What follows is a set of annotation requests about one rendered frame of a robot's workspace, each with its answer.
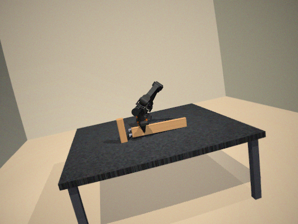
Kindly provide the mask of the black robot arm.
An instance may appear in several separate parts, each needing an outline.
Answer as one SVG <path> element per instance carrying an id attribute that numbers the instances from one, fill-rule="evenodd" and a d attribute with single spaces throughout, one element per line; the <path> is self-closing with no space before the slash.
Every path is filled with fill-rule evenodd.
<path id="1" fill-rule="evenodd" d="M 145 113 L 144 120 L 151 119 L 152 115 L 148 113 L 152 110 L 153 100 L 158 92 L 163 89 L 163 85 L 158 81 L 153 82 L 152 88 L 147 92 L 146 95 L 140 97 L 136 103 L 136 107 L 132 110 L 132 115 L 137 116 L 140 113 Z M 138 103 L 139 102 L 139 103 Z M 146 109 L 147 108 L 147 109 Z"/>

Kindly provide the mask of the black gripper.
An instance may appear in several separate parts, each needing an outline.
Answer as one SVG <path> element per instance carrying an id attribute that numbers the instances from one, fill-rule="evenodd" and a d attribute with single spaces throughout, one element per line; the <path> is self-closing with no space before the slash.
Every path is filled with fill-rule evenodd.
<path id="1" fill-rule="evenodd" d="M 137 115 L 136 122 L 138 122 L 138 125 L 142 128 L 142 131 L 146 132 L 146 125 L 149 125 L 148 121 L 144 120 L 145 113 L 140 113 Z"/>

